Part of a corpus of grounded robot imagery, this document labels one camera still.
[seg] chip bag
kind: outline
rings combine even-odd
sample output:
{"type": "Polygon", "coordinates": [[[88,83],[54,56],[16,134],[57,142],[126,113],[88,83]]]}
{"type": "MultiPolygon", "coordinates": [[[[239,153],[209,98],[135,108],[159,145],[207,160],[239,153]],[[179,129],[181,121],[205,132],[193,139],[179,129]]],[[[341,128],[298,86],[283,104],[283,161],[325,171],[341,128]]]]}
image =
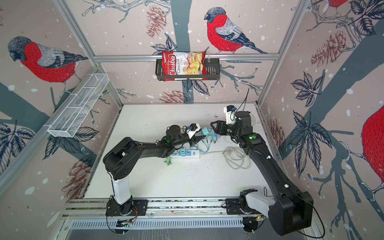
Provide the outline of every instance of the chip bag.
{"type": "MultiPolygon", "coordinates": [[[[207,74],[203,64],[205,52],[162,52],[163,75],[197,75],[207,74]]],[[[190,78],[192,80],[207,80],[206,78],[190,78]]],[[[167,78],[163,81],[187,80],[186,78],[167,78]]]]}

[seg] bird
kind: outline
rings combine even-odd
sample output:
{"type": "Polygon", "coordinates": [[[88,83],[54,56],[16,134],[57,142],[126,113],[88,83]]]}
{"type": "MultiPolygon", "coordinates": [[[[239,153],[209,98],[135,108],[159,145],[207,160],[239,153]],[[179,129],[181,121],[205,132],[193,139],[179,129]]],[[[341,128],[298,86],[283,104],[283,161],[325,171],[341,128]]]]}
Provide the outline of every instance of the bird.
{"type": "Polygon", "coordinates": [[[218,52],[231,51],[235,53],[238,49],[249,48],[266,53],[258,49],[243,33],[241,28],[231,22],[225,10],[214,7],[207,11],[204,17],[207,20],[208,39],[218,52]]]}
{"type": "Polygon", "coordinates": [[[76,75],[77,65],[87,57],[63,51],[60,48],[43,46],[24,36],[17,36],[8,43],[8,51],[13,61],[20,60],[31,72],[43,81],[63,83],[76,75]]]}
{"type": "Polygon", "coordinates": [[[336,14],[334,15],[334,17],[335,17],[336,15],[341,14],[340,12],[337,11],[337,8],[338,8],[339,6],[341,6],[342,4],[346,3],[347,1],[348,1],[348,0],[325,0],[325,2],[328,4],[328,7],[327,7],[327,10],[325,10],[325,12],[324,12],[323,15],[326,16],[326,13],[327,13],[329,7],[334,7],[334,8],[336,8],[336,14]]]}
{"type": "Polygon", "coordinates": [[[384,189],[384,106],[365,121],[361,131],[361,139],[363,154],[353,153],[349,150],[345,142],[341,143],[347,147],[347,160],[350,154],[363,158],[381,179],[380,186],[374,190],[370,189],[366,183],[360,182],[360,184],[365,186],[372,194],[372,198],[368,200],[375,202],[375,194],[379,190],[384,189]]]}

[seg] black basket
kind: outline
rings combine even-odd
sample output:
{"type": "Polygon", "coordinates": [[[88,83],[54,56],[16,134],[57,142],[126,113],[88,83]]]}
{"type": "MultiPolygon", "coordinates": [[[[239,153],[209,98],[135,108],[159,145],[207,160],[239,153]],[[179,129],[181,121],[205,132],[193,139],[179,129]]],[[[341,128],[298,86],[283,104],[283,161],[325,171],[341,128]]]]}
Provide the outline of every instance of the black basket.
{"type": "Polygon", "coordinates": [[[162,59],[156,60],[156,76],[159,81],[163,79],[174,79],[174,78],[185,78],[186,80],[195,80],[191,78],[204,78],[206,80],[218,80],[220,77],[220,60],[218,58],[210,58],[209,60],[205,58],[204,65],[207,74],[197,74],[197,75],[163,75],[163,66],[162,59]]]}

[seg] white tabletop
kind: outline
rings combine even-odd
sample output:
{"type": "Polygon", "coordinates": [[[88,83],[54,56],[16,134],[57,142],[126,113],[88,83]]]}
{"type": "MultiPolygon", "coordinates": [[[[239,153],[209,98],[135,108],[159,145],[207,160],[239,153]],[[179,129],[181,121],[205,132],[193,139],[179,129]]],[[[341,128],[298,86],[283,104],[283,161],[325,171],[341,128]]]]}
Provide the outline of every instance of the white tabletop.
{"type": "MultiPolygon", "coordinates": [[[[173,124],[180,127],[199,123],[201,128],[210,128],[210,123],[225,120],[223,108],[229,104],[146,104],[125,105],[120,113],[103,158],[124,137],[135,141],[155,142],[165,136],[166,128],[173,124]]],[[[246,104],[245,111],[258,119],[253,104],[246,104]]],[[[253,126],[266,141],[261,124],[253,126]]],[[[210,151],[223,151],[228,136],[221,136],[211,144],[210,151]]],[[[113,194],[111,178],[100,160],[84,198],[108,198],[113,194]]],[[[249,169],[234,170],[228,166],[222,153],[202,155],[199,160],[172,160],[167,166],[165,159],[148,157],[139,159],[129,174],[130,191],[133,197],[236,197],[240,191],[267,187],[264,177],[251,160],[249,169]]]]}

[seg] power strip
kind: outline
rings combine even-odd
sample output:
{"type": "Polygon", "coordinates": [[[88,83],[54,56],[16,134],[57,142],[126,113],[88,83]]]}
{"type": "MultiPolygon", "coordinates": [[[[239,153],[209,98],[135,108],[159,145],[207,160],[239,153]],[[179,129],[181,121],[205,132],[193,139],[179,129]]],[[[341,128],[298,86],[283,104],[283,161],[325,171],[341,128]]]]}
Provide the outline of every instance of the power strip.
{"type": "Polygon", "coordinates": [[[176,150],[174,153],[170,156],[171,159],[199,159],[200,158],[200,151],[199,150],[186,150],[185,156],[181,156],[181,151],[176,150]]]}

